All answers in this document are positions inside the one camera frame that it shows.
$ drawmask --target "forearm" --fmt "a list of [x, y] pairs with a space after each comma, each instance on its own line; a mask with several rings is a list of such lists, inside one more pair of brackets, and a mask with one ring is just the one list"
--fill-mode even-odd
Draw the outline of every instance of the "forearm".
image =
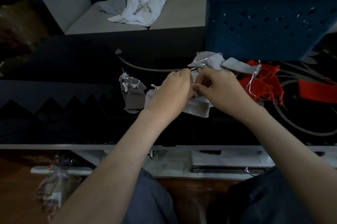
[[337, 223], [337, 171], [303, 145], [264, 108], [241, 120], [258, 138], [318, 223]]
[[153, 113], [142, 111], [52, 223], [121, 223], [147, 153], [167, 125]]

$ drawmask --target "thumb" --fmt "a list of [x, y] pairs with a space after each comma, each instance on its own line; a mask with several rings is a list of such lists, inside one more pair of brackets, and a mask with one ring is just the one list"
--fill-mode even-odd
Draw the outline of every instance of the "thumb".
[[194, 84], [193, 89], [199, 94], [207, 98], [210, 89], [201, 84]]

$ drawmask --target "black table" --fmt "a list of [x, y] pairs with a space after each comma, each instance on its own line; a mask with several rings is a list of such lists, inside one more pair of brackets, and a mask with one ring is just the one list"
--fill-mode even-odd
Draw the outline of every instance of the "black table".
[[[316, 46], [320, 54], [305, 59], [307, 63], [274, 62], [281, 67], [278, 75], [285, 91], [286, 108], [270, 101], [265, 102], [265, 107], [306, 145], [333, 146], [337, 143], [336, 106], [296, 98], [297, 79], [323, 81], [324, 77], [329, 77], [337, 81], [333, 72], [337, 64], [333, 52], [337, 49], [335, 37], [325, 37]], [[12, 148], [15, 145], [17, 148], [19, 145], [64, 145], [64, 148], [82, 145], [77, 149], [112, 146], [137, 118], [137, 114], [123, 109], [118, 81], [122, 69], [151, 89], [151, 84], [162, 83], [169, 70], [185, 68], [200, 51], [204, 51], [204, 27], [54, 36], [32, 53], [27, 63], [4, 77], [26, 85], [32, 83], [34, 90], [25, 95], [26, 104], [27, 98], [35, 105], [41, 102], [33, 113], [18, 102], [10, 101], [2, 106], [0, 145], [3, 148], [10, 148], [9, 145], [14, 145]], [[45, 81], [50, 85], [40, 86], [43, 83], [32, 81]], [[58, 93], [50, 90], [47, 101], [36, 97], [54, 86], [63, 90]], [[83, 95], [70, 97], [69, 86], [88, 88], [86, 98]], [[109, 93], [97, 97], [97, 92], [104, 91], [101, 88], [106, 86], [111, 86]], [[212, 146], [260, 144], [240, 122], [211, 108], [207, 119], [182, 113], [163, 131], [155, 145], [204, 145], [210, 149]]]

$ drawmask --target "person's left hand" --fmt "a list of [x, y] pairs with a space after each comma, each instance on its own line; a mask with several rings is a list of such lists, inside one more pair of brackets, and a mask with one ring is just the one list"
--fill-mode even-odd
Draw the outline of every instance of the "person's left hand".
[[147, 110], [159, 118], [173, 121], [193, 96], [193, 78], [189, 69], [171, 72], [153, 95]]

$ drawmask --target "person's right hand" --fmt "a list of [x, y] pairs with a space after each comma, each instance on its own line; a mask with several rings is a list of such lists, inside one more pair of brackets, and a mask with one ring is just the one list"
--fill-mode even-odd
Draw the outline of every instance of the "person's right hand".
[[193, 89], [206, 97], [217, 109], [238, 120], [244, 118], [251, 108], [260, 107], [230, 71], [204, 68], [196, 78]]

